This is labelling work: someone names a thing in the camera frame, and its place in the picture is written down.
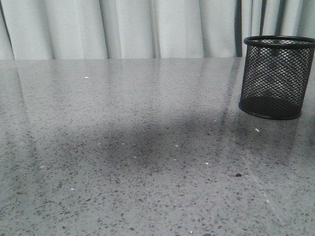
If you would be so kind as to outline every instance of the quartz countertop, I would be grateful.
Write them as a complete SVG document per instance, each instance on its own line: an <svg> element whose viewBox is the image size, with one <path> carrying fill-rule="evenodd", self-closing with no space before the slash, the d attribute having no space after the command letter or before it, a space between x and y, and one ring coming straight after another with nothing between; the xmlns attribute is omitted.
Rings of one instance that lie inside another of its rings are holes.
<svg viewBox="0 0 315 236"><path fill-rule="evenodd" d="M244 63L0 61L0 235L314 235L314 68L268 120Z"/></svg>

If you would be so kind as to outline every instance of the white curtain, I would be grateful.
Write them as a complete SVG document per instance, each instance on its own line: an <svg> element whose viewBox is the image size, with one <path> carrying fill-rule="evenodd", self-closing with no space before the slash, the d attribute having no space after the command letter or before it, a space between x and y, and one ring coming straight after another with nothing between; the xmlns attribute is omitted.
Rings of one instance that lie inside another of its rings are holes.
<svg viewBox="0 0 315 236"><path fill-rule="evenodd" d="M235 57L250 35L315 37L315 0L0 3L0 59Z"/></svg>

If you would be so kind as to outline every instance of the countertop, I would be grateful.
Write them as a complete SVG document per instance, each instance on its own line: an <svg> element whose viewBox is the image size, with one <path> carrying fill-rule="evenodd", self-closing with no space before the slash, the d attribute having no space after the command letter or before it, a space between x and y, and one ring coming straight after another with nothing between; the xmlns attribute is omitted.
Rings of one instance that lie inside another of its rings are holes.
<svg viewBox="0 0 315 236"><path fill-rule="evenodd" d="M268 120L244 62L0 61L0 235L314 235L314 68Z"/></svg>

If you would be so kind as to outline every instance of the mesh cup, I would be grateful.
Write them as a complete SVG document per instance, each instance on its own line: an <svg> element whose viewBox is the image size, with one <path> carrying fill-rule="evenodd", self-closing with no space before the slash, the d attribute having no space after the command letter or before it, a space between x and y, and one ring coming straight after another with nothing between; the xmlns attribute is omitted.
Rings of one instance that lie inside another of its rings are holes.
<svg viewBox="0 0 315 236"><path fill-rule="evenodd" d="M253 36L244 39L247 54L239 107L268 119L301 115L314 57L315 39Z"/></svg>

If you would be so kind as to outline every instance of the gray speckled countertop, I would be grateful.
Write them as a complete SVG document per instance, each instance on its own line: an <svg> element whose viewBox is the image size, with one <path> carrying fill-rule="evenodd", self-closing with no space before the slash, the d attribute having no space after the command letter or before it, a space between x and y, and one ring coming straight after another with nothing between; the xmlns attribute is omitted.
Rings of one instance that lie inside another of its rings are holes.
<svg viewBox="0 0 315 236"><path fill-rule="evenodd" d="M238 108L243 68L1 61L0 236L314 235L314 69L275 121Z"/></svg>

